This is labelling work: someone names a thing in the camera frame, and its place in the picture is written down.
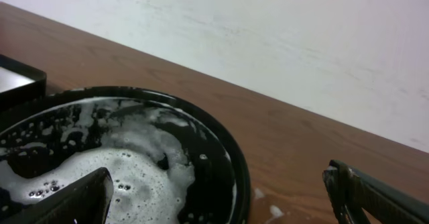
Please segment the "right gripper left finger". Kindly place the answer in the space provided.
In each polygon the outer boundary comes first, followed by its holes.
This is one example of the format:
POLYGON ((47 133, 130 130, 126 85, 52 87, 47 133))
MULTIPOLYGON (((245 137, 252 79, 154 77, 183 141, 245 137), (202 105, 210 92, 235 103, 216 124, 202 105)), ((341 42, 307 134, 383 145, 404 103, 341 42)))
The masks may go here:
POLYGON ((2 220, 1 224, 104 224, 113 189, 109 171, 98 168, 50 197, 2 220))

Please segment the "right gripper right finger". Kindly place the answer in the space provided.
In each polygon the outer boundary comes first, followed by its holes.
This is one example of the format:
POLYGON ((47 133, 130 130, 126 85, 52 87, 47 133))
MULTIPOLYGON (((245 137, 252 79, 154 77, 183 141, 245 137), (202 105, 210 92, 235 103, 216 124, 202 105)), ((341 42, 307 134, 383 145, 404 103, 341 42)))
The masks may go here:
POLYGON ((322 180, 340 224, 368 223, 366 213, 385 224, 428 224, 427 204, 344 162, 331 160, 322 180))

